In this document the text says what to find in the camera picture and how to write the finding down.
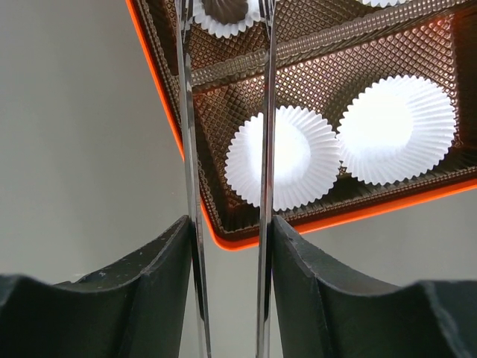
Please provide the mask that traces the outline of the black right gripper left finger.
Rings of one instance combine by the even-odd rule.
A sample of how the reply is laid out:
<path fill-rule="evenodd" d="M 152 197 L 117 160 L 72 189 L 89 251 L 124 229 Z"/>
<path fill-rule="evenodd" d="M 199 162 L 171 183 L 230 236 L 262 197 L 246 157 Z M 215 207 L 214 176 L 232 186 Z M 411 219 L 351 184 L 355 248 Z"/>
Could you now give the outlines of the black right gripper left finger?
<path fill-rule="evenodd" d="M 75 282 L 1 276 L 3 357 L 177 357 L 191 266 L 182 216 Z"/>

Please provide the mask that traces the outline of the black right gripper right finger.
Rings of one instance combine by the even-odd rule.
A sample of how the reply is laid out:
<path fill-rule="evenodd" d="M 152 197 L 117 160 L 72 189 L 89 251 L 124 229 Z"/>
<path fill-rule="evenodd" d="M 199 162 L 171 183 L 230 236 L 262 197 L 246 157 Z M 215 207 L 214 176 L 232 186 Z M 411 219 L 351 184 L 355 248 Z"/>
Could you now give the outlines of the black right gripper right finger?
<path fill-rule="evenodd" d="M 285 357 L 474 357 L 476 282 L 396 286 L 274 218 L 273 281 Z"/>

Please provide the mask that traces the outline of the round dark chocolate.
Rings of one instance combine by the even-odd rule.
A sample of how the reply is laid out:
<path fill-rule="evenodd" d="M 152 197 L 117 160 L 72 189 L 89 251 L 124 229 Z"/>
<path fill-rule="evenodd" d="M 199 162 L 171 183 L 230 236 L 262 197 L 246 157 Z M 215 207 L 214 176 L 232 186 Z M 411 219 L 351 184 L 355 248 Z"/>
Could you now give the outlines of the round dark chocolate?
<path fill-rule="evenodd" d="M 249 10 L 247 0 L 203 0 L 202 5 L 207 16 L 223 25 L 244 20 Z"/>

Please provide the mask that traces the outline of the metal serving tongs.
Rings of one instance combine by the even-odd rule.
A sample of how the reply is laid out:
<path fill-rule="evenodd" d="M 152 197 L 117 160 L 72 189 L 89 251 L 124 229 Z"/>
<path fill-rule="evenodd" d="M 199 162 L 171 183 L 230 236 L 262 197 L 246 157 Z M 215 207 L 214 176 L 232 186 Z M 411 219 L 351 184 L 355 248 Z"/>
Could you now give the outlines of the metal serving tongs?
<path fill-rule="evenodd" d="M 200 356 L 210 357 L 212 346 L 209 326 L 209 307 L 206 286 L 206 263 L 200 218 L 200 190 L 195 114 L 192 95 L 191 56 L 189 38 L 192 26 L 192 1 L 176 1 L 176 50 L 180 85 L 180 124 L 186 174 L 189 217 L 192 220 L 193 273 L 198 314 Z M 275 31 L 275 1 L 261 1 L 260 15 L 268 36 L 264 55 L 264 108 L 262 124 L 262 169 L 259 217 L 259 263 L 257 283 L 256 357 L 270 355 L 270 296 L 273 239 L 274 148 L 276 122 L 277 36 Z"/>

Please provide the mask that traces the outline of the orange chocolate box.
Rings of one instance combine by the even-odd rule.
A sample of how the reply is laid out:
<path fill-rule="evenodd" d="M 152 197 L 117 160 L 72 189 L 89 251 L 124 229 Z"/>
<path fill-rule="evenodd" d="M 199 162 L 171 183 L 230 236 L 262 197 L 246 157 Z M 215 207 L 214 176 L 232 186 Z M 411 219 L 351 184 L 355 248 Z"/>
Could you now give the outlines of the orange chocolate box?
<path fill-rule="evenodd" d="M 407 1 L 369 7 L 357 1 L 279 1 L 276 7 L 278 105 L 306 107 L 337 125 L 365 88 L 414 75 L 443 87 L 457 131 L 429 172 L 374 186 L 341 173 L 323 198 L 282 216 L 308 233 L 476 187 L 476 3 Z M 192 86 L 202 210 L 216 245 L 258 242 L 259 211 L 224 177 L 226 151 L 244 121 L 263 108 L 267 35 L 256 24 L 228 39 L 199 25 L 190 31 Z"/>

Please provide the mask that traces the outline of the white paper cup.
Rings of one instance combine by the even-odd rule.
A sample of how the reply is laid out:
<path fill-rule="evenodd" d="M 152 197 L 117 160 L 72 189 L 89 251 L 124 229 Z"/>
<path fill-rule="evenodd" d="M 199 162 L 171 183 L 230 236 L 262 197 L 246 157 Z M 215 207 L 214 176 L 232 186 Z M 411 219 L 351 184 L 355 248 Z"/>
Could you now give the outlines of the white paper cup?
<path fill-rule="evenodd" d="M 384 8 L 405 4 L 408 0 L 357 0 L 357 2 L 368 7 Z"/>
<path fill-rule="evenodd" d="M 193 1 L 196 24 L 217 38 L 238 36 L 261 20 L 260 1 Z"/>
<path fill-rule="evenodd" d="M 225 178 L 232 191 L 260 206 L 263 114 L 252 116 L 230 141 Z M 276 111 L 273 210 L 291 210 L 327 195 L 338 179 L 340 153 L 331 124 L 314 110 Z"/>
<path fill-rule="evenodd" d="M 416 75 L 382 78 L 359 93 L 337 127 L 352 177 L 385 185 L 418 177 L 449 153 L 455 108 L 442 86 Z"/>

